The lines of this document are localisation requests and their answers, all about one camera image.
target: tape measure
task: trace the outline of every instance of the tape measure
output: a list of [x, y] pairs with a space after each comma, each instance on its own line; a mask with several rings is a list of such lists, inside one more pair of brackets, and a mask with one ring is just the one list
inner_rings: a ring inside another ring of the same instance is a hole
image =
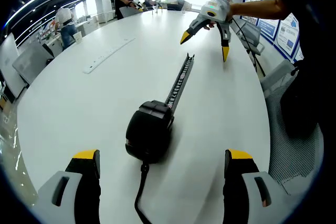
[[144, 224], [151, 224], [139, 209], [139, 201], [143, 192], [149, 164], [157, 163], [165, 154], [171, 139], [174, 112], [180, 100], [184, 86], [188, 80], [194, 57], [187, 57], [182, 65], [166, 102], [145, 102], [137, 110], [126, 131], [127, 152], [142, 160], [141, 181], [134, 207]]

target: desk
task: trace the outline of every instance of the desk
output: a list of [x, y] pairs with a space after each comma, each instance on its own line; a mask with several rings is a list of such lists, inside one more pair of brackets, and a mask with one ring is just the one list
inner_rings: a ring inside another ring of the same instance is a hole
[[[150, 166], [141, 208], [154, 223], [222, 223], [224, 151], [247, 151], [268, 171], [270, 136], [264, 95], [232, 32], [223, 63], [218, 29], [200, 30], [180, 45], [197, 13], [163, 10], [110, 23], [83, 37], [41, 72], [18, 106], [20, 145], [40, 188], [71, 157], [100, 150], [101, 223], [141, 223], [134, 210], [141, 162], [125, 150], [133, 113], [145, 101], [165, 101], [187, 52], [195, 61], [175, 112], [164, 163]], [[90, 74], [94, 59], [125, 38]]]

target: black cable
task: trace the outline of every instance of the black cable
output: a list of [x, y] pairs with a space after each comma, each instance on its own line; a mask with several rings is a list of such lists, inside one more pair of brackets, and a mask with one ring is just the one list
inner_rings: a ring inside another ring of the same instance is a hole
[[254, 66], [255, 66], [256, 71], [257, 71], [257, 64], [256, 64], [256, 62], [257, 62], [258, 65], [259, 65], [259, 68], [260, 68], [260, 70], [261, 70], [262, 75], [265, 77], [265, 76], [266, 76], [266, 75], [265, 75], [265, 72], [264, 72], [263, 68], [261, 67], [261, 65], [260, 65], [260, 63], [259, 63], [257, 57], [253, 54], [253, 51], [252, 51], [252, 49], [251, 49], [251, 46], [250, 46], [249, 42], [247, 41], [247, 38], [246, 38], [245, 34], [243, 33], [242, 29], [241, 29], [240, 26], [237, 24], [237, 21], [235, 21], [234, 18], [233, 18], [233, 21], [236, 23], [236, 25], [238, 26], [238, 28], [239, 28], [239, 30], [241, 31], [242, 35], [244, 36], [245, 41], [246, 41], [246, 43], [247, 43], [247, 45], [248, 45], [248, 47], [249, 47], [249, 49], [250, 49], [250, 52], [252, 53], [252, 56], [253, 56], [253, 59], [254, 59]]
[[134, 207], [135, 207], [135, 210], [137, 211], [142, 223], [144, 224], [152, 224], [148, 219], [147, 217], [142, 213], [142, 211], [139, 209], [139, 200], [141, 198], [141, 195], [142, 195], [142, 192], [143, 192], [143, 188], [145, 186], [145, 181], [146, 181], [146, 178], [147, 178], [147, 173], [149, 171], [149, 165], [148, 164], [145, 164], [143, 163], [141, 165], [141, 181], [140, 181], [140, 187], [139, 187], [139, 191], [138, 191], [138, 194], [135, 198], [135, 203], [134, 203]]

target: power strip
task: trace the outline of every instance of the power strip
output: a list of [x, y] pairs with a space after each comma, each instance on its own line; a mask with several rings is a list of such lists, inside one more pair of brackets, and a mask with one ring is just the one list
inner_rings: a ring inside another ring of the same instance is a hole
[[95, 68], [97, 66], [99, 66], [100, 64], [102, 64], [103, 61], [105, 61], [107, 58], [109, 58], [112, 54], [114, 54], [116, 51], [118, 51], [120, 48], [126, 46], [128, 43], [134, 41], [135, 38], [133, 39], [125, 39], [123, 44], [117, 48], [112, 48], [110, 49], [106, 54], [99, 56], [96, 60], [94, 60], [90, 65], [88, 65], [87, 67], [85, 67], [83, 69], [83, 73], [91, 73], [92, 71], [95, 70]]

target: blue poster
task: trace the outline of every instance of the blue poster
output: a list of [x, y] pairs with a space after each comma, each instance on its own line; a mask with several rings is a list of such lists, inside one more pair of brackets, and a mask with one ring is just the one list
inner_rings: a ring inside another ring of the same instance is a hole
[[258, 22], [258, 26], [261, 28], [261, 30], [272, 39], [275, 38], [275, 33], [277, 32], [278, 25], [279, 20], [259, 19]]

